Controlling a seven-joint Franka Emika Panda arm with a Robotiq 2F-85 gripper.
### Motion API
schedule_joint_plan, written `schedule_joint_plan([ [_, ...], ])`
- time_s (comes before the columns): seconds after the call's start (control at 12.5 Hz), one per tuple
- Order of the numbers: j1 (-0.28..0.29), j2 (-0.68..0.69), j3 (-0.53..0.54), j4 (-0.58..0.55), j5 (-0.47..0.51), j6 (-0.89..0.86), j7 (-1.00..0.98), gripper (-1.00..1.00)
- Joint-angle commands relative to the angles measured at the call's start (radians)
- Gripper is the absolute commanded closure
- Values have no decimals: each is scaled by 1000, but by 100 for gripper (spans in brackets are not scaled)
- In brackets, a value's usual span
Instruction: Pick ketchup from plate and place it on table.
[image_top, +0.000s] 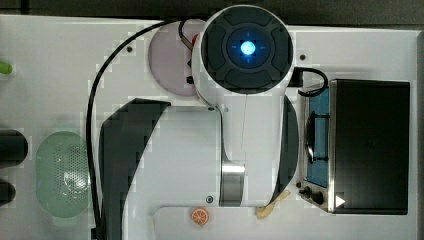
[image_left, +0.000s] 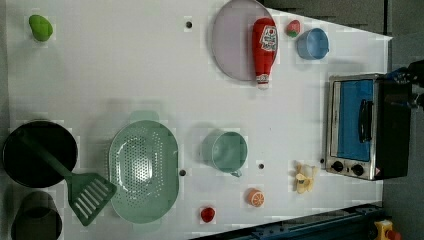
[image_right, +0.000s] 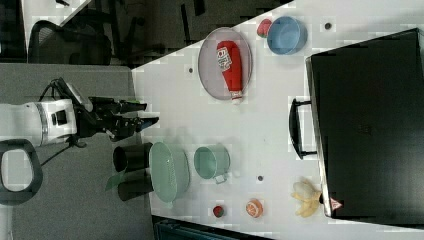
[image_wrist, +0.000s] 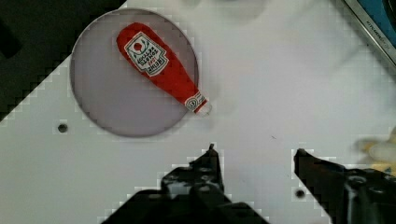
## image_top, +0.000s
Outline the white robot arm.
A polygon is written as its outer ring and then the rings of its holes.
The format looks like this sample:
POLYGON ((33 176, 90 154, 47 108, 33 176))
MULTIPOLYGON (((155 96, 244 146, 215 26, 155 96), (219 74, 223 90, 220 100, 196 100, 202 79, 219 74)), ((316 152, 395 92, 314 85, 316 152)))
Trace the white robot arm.
POLYGON ((284 22, 251 5, 217 12, 197 37, 191 70, 200 106, 136 98, 103 122, 105 240, 154 240, 164 207, 262 207, 280 188, 294 71, 284 22))

